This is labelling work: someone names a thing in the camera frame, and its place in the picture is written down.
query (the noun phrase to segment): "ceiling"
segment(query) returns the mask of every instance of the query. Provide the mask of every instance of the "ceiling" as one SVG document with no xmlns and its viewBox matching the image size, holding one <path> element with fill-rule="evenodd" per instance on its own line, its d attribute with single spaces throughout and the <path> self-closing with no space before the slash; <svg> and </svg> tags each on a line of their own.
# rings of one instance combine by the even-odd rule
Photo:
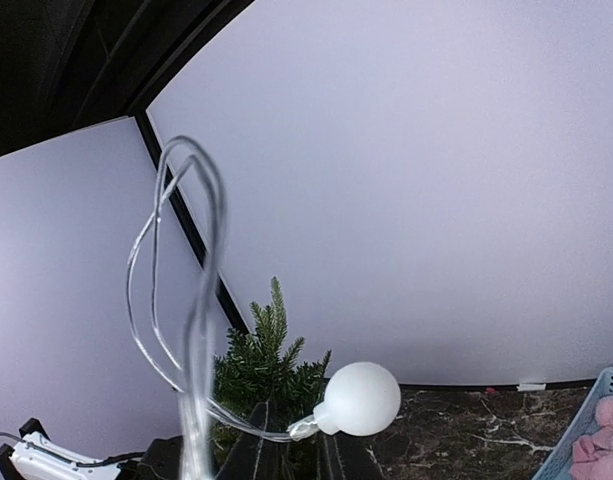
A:
<svg viewBox="0 0 613 480">
<path fill-rule="evenodd" d="M 0 0 L 0 156 L 143 111 L 252 0 Z"/>
<path fill-rule="evenodd" d="M 33 143 L 41 131 L 34 107 L 46 54 L 57 46 L 57 3 L 0 0 L 0 155 Z"/>
</svg>

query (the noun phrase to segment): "black wall trim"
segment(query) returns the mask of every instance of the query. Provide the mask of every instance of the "black wall trim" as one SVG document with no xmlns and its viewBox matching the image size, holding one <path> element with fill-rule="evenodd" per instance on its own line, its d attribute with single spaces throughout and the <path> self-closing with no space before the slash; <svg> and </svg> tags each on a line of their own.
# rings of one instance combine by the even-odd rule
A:
<svg viewBox="0 0 613 480">
<path fill-rule="evenodd" d="M 135 115 L 135 121 L 137 122 L 137 127 L 142 135 L 144 143 L 146 144 L 146 148 L 148 149 L 148 153 L 153 162 L 155 168 L 159 165 L 159 157 L 162 153 L 162 147 L 159 144 L 159 140 L 157 140 L 157 136 L 155 135 L 155 130 L 153 130 L 153 125 L 150 123 L 150 119 L 145 111 L 141 111 Z M 166 184 L 172 180 L 173 176 L 170 172 L 170 169 L 166 169 Z M 206 244 L 202 240 L 197 227 L 195 226 L 195 222 L 193 221 L 193 217 L 190 214 L 190 210 L 184 201 L 184 198 L 181 195 L 181 192 L 178 188 L 175 189 L 173 194 L 170 196 L 170 203 L 173 206 L 173 210 L 175 211 L 175 215 L 179 220 L 180 225 L 182 226 L 182 230 L 184 230 L 184 234 L 188 239 L 188 243 L 190 244 L 195 257 L 199 264 L 204 266 L 204 259 L 206 258 Z M 226 290 L 226 286 L 221 278 L 218 279 L 217 284 L 217 300 L 219 300 L 219 304 L 224 310 L 224 314 L 231 326 L 242 333 L 250 333 L 246 322 L 242 315 L 239 313 L 239 310 L 235 306 L 235 302 L 233 298 Z"/>
<path fill-rule="evenodd" d="M 570 382 L 552 382 L 546 384 L 546 390 L 563 390 L 566 388 L 590 388 L 596 379 L 574 380 Z M 482 385 L 411 385 L 400 384 L 402 390 L 427 391 L 427 392 L 486 392 L 489 386 Z M 516 392 L 517 385 L 490 385 L 490 388 L 498 392 Z"/>
<path fill-rule="evenodd" d="M 175 42 L 171 43 L 169 50 L 161 55 L 159 63 L 153 67 L 153 70 L 148 75 L 140 77 L 142 83 L 134 89 L 135 94 L 125 106 L 128 115 L 145 110 L 188 61 L 253 3 L 253 0 L 194 1 L 191 5 L 197 8 L 202 3 L 205 6 L 202 6 L 198 13 L 177 15 L 191 18 L 191 22 L 183 23 L 178 18 L 174 26 L 173 24 L 166 26 L 165 30 L 182 31 L 183 23 L 183 34 L 178 35 Z M 154 49 L 160 43 L 162 43 L 161 35 L 154 37 L 152 46 L 144 44 L 144 48 Z M 132 70 L 138 70 L 138 66 L 132 67 Z"/>
</svg>

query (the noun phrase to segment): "black frame edge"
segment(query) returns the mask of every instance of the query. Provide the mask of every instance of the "black frame edge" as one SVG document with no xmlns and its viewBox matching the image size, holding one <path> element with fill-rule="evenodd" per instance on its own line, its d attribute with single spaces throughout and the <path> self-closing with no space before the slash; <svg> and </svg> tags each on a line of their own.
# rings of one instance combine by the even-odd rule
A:
<svg viewBox="0 0 613 480">
<path fill-rule="evenodd" d="M 137 128 L 139 129 L 142 139 L 144 140 L 144 144 L 146 145 L 146 149 L 148 150 L 148 154 L 150 155 L 150 159 L 153 162 L 153 166 L 155 169 L 157 169 L 159 166 L 159 157 L 162 153 L 162 147 L 159 144 L 157 136 L 155 135 L 155 130 L 150 122 L 150 118 L 148 118 L 148 114 L 143 110 L 135 114 L 134 118 L 135 122 L 137 123 Z M 170 169 L 167 168 L 166 183 L 168 184 L 171 179 L 172 173 Z M 188 209 L 188 205 L 186 205 L 179 188 L 175 188 L 175 191 L 170 196 L 170 203 L 173 207 L 175 215 L 177 216 L 177 220 L 184 231 L 184 235 L 186 235 L 186 239 L 188 240 L 188 243 L 195 254 L 197 262 L 201 267 L 203 267 L 204 259 L 206 257 L 206 244 L 197 230 L 193 217 Z M 224 311 L 224 314 L 226 315 L 231 327 L 244 334 L 250 333 L 244 318 L 237 309 L 237 306 L 233 301 L 233 297 L 231 297 L 230 293 L 226 289 L 226 285 L 221 277 L 219 277 L 217 280 L 217 300 L 219 301 L 219 305 L 222 307 L 222 310 Z"/>
</svg>

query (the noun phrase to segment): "white globe light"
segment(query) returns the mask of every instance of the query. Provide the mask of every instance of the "white globe light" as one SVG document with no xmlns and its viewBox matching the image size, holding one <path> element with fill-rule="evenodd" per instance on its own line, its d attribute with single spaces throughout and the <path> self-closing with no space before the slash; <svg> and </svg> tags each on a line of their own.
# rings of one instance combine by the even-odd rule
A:
<svg viewBox="0 0 613 480">
<path fill-rule="evenodd" d="M 313 411 L 319 429 L 363 437 L 381 432 L 397 416 L 401 391 L 395 377 L 375 363 L 346 365 L 330 379 Z"/>
</svg>

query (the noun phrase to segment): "blue plastic basket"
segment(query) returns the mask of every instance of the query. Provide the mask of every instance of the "blue plastic basket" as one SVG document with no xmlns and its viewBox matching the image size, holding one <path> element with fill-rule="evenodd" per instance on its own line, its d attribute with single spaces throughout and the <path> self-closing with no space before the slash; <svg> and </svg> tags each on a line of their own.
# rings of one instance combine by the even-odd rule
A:
<svg viewBox="0 0 613 480">
<path fill-rule="evenodd" d="M 599 430 L 595 422 L 595 407 L 606 395 L 613 395 L 613 368 L 607 368 L 599 375 L 566 433 L 533 480 L 571 480 L 568 471 L 573 465 L 573 443 L 580 436 Z"/>
</svg>

